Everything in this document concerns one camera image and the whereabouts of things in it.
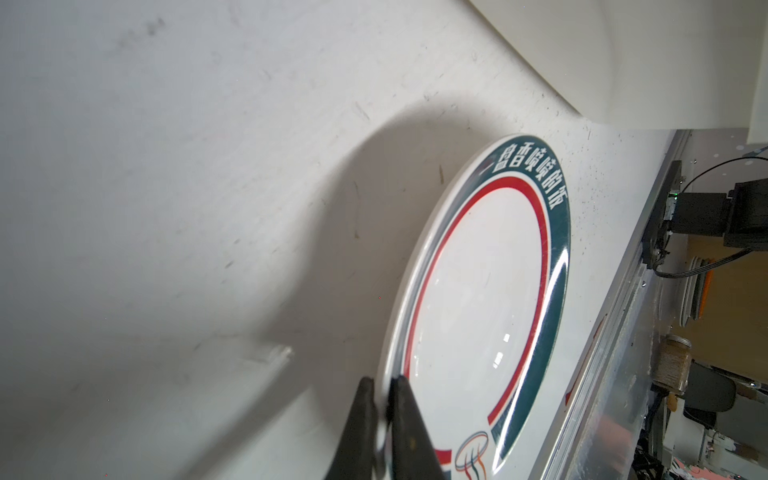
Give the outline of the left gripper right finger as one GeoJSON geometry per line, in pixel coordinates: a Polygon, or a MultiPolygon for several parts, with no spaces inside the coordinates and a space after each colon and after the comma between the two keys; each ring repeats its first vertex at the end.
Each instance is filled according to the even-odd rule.
{"type": "Polygon", "coordinates": [[[405,376],[391,381],[388,420],[391,427],[391,478],[444,479],[415,395],[405,376]]]}

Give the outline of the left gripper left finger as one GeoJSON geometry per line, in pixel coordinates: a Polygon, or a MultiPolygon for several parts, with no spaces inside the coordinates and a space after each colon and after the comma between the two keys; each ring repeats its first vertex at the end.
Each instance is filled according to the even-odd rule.
{"type": "Polygon", "coordinates": [[[325,480],[371,480],[378,413],[375,385],[363,377],[357,387],[344,429],[325,480]]]}

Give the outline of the green rim plate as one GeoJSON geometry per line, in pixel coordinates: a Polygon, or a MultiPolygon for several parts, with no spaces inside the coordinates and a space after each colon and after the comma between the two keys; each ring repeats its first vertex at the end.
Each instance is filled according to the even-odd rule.
{"type": "Polygon", "coordinates": [[[530,418],[554,351],[569,270],[565,173],[514,134],[446,187],[396,295],[377,400],[406,378],[446,479],[489,479],[530,418]]]}

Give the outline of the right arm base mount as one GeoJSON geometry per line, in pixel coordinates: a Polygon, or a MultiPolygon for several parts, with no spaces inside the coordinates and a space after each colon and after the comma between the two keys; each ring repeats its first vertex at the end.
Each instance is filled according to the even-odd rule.
{"type": "Polygon", "coordinates": [[[726,193],[691,193],[681,186],[682,162],[674,160],[666,171],[641,239],[641,259],[647,268],[666,279],[694,277],[767,250],[767,180],[735,184],[726,193]],[[718,237],[736,253],[683,272],[659,269],[668,255],[673,234],[718,237]]]}

